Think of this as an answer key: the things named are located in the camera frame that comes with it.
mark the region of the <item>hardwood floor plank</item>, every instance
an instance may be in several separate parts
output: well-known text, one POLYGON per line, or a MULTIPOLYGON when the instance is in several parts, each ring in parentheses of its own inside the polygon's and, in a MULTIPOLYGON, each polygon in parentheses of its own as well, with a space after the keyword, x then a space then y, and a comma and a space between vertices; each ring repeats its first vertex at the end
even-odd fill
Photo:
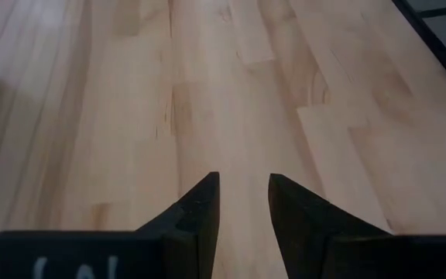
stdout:
POLYGON ((238 42, 238 55, 244 64, 274 59, 257 0, 228 1, 238 42))
POLYGON ((390 231, 379 204, 383 196, 379 197, 373 191, 347 127, 338 124, 327 106, 301 108, 299 115, 323 182, 325 197, 360 219, 390 231))
POLYGON ((390 0, 0 0, 0 230, 136 229, 210 171, 214 278, 286 277, 270 173, 446 233, 446 73, 390 0))
POLYGON ((260 0, 271 45, 296 108, 327 104, 330 91, 287 0, 260 0))

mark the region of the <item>light wood surface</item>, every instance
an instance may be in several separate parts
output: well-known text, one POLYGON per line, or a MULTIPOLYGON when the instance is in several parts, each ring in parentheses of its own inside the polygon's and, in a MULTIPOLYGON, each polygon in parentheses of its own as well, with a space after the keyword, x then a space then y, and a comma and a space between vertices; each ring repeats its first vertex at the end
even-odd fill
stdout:
POLYGON ((209 171, 214 278, 285 277, 272 172, 446 233, 446 72, 389 0, 0 0, 0 230, 134 229, 209 171))

